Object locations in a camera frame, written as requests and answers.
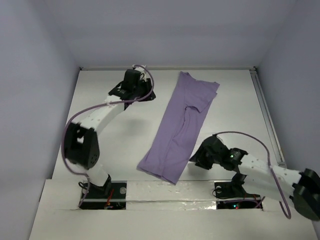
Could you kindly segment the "purple t shirt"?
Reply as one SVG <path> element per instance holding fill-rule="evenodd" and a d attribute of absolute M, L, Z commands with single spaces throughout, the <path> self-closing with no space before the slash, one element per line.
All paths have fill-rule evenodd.
<path fill-rule="evenodd" d="M 220 84 L 181 71 L 153 143 L 137 169 L 176 184 L 195 148 Z"/>

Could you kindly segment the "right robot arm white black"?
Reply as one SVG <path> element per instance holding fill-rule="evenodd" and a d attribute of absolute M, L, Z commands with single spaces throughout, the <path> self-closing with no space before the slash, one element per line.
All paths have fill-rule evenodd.
<path fill-rule="evenodd" d="M 190 158 L 197 167 L 210 170 L 214 164 L 234 172 L 231 181 L 215 184 L 213 195 L 222 201 L 270 198 L 280 203 L 288 219 L 290 207 L 301 216 L 320 220 L 320 177 L 312 169 L 291 170 L 260 160 L 240 148 L 228 148 L 218 134 L 206 138 Z"/>

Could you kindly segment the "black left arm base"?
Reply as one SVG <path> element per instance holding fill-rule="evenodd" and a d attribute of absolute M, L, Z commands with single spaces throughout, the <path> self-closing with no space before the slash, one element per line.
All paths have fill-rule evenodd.
<path fill-rule="evenodd" d="M 82 210 L 125 210 L 126 209 L 126 181 L 113 181 L 107 195 L 103 195 L 97 190 L 92 190 L 92 186 L 80 205 Z"/>

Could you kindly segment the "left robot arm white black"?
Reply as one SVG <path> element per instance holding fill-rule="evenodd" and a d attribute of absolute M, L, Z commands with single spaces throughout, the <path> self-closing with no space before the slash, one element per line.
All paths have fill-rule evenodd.
<path fill-rule="evenodd" d="M 125 71 L 123 80 L 108 92 L 103 103 L 79 111 L 67 122 L 60 147 L 62 160 L 72 174 L 87 179 L 80 184 L 86 193 L 104 198 L 111 191 L 111 177 L 98 163 L 98 136 L 131 104 L 155 98 L 152 74 L 136 64 Z"/>

